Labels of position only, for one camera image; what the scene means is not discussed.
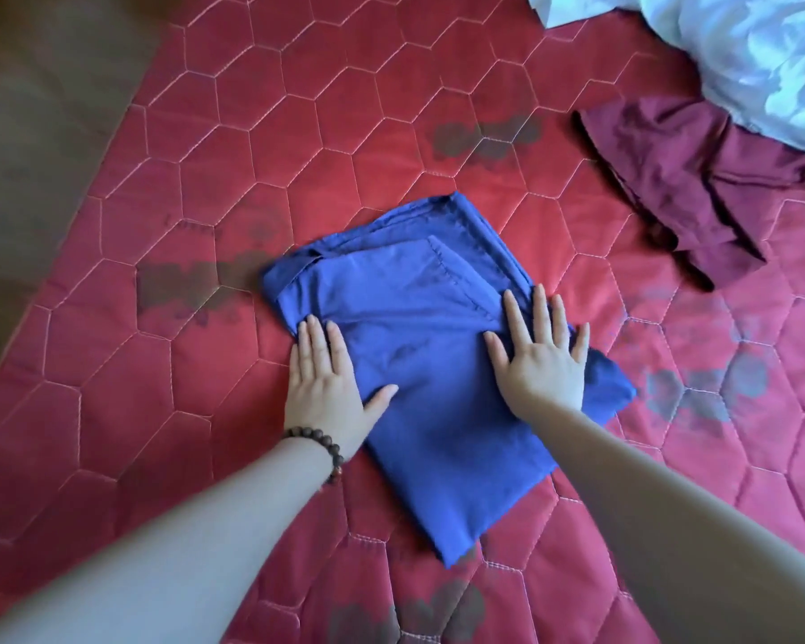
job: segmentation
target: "person's left arm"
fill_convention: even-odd
[[[286,427],[322,429],[350,458],[397,391],[361,404],[340,329],[310,317],[290,358]],[[260,567],[333,470],[306,438],[105,548],[0,617],[0,644],[215,644]]]

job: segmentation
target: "finger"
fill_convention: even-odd
[[[366,403],[364,406],[364,415],[366,416],[367,423],[370,425],[370,429],[378,422],[382,414],[388,410],[390,400],[397,395],[399,389],[400,387],[396,384],[389,384],[379,389],[370,401]]]
[[[328,331],[328,343],[331,346],[331,365],[334,372],[343,377],[354,377],[354,367],[348,355],[346,340],[340,331],[340,326],[334,321],[329,321],[325,326]]]
[[[307,324],[301,321],[298,324],[298,359],[301,368],[301,381],[309,382],[316,376],[313,369],[313,350],[310,344],[310,332]]]
[[[299,384],[301,384],[301,368],[298,362],[298,344],[294,343],[289,352],[289,389],[292,390]]]
[[[542,285],[534,288],[534,341],[537,343],[553,343],[552,319],[548,316],[546,290]]]
[[[310,343],[313,349],[313,370],[317,377],[331,375],[331,356],[328,352],[328,339],[322,330],[319,319],[312,314],[307,317],[307,329],[310,331]]]
[[[510,336],[513,338],[513,345],[516,348],[530,345],[528,326],[525,325],[522,310],[518,308],[516,296],[514,296],[513,292],[509,289],[504,292],[504,311],[507,315],[507,324],[510,326]]]
[[[552,296],[552,336],[555,346],[569,352],[569,326],[567,325],[567,308],[564,307],[560,294]]]
[[[506,367],[510,366],[510,358],[507,357],[504,344],[494,332],[484,333],[483,339],[486,341],[486,350],[489,353],[489,359],[492,361],[495,373],[502,373],[506,370]]]
[[[575,346],[572,348],[572,358],[582,367],[587,364],[587,353],[590,350],[590,323],[579,326],[579,334],[575,337]]]

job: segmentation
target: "hand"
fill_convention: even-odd
[[[486,332],[486,346],[495,370],[498,388],[517,418],[533,423],[553,409],[579,411],[585,394],[585,364],[590,344],[590,324],[579,328],[575,347],[569,351],[567,311],[560,296],[552,299],[548,316],[546,291],[534,289],[534,341],[518,303],[504,292],[504,310],[516,356],[510,362],[504,344],[494,332]]]
[[[322,429],[340,445],[340,454],[349,460],[382,417],[399,387],[385,386],[366,406],[361,404],[343,334],[331,321],[327,330],[326,340],[322,325],[312,315],[298,326],[298,343],[292,346],[289,357],[284,428]]]

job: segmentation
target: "dark bracelet bead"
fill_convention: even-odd
[[[283,438],[294,437],[309,438],[328,450],[328,454],[331,455],[334,470],[328,477],[328,481],[326,483],[331,483],[337,476],[343,474],[342,467],[346,460],[340,456],[340,445],[334,443],[331,439],[331,436],[322,432],[322,429],[313,429],[310,427],[290,427],[283,433]]]

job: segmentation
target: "person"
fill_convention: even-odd
[[[665,642],[805,644],[805,556],[581,413],[590,327],[575,345],[559,296],[534,292],[531,335],[504,296],[515,355],[484,335],[498,388],[575,486]],[[350,458],[395,386],[362,405],[339,327],[299,326],[285,427],[322,429]],[[287,438],[116,541],[0,617],[0,644],[217,642],[258,570],[331,475],[322,444]]]

